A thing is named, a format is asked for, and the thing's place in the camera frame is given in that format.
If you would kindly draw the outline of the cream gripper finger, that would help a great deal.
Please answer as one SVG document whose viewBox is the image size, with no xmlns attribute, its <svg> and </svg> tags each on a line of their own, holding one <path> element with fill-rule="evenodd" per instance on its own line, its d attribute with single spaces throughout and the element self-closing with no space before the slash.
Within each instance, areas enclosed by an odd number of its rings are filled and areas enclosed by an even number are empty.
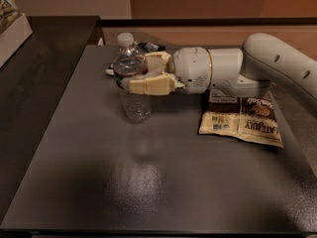
<svg viewBox="0 0 317 238">
<path fill-rule="evenodd" d="M 171 54 L 166 51 L 153 52 L 146 54 L 146 61 L 148 63 L 148 70 L 154 71 L 159 69 L 161 71 L 168 71 L 168 63 L 171 58 Z"/>
<path fill-rule="evenodd" d="M 169 95 L 177 88 L 185 87 L 185 84 L 179 81 L 174 74 L 167 72 L 155 76 L 126 77 L 121 83 L 122 87 L 129 93 L 151 96 Z"/>
</svg>

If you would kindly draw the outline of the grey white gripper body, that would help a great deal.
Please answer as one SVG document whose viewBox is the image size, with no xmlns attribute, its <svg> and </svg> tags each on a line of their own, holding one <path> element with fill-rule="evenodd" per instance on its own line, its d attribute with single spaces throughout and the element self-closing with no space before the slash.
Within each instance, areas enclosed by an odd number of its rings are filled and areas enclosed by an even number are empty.
<svg viewBox="0 0 317 238">
<path fill-rule="evenodd" d="M 170 58 L 169 72 L 185 84 L 188 94 L 204 93 L 211 81 L 212 62 L 206 49 L 182 48 Z"/>
</svg>

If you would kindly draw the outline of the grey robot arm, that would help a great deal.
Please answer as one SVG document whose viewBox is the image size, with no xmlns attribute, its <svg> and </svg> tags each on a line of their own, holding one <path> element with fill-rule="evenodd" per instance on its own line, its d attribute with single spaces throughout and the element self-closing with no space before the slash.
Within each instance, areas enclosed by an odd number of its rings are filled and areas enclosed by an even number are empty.
<svg viewBox="0 0 317 238">
<path fill-rule="evenodd" d="M 182 48 L 144 75 L 129 76 L 130 93 L 168 95 L 217 89 L 229 96 L 259 97 L 275 83 L 313 111 L 317 106 L 317 61 L 264 33 L 248 36 L 239 48 Z"/>
</svg>

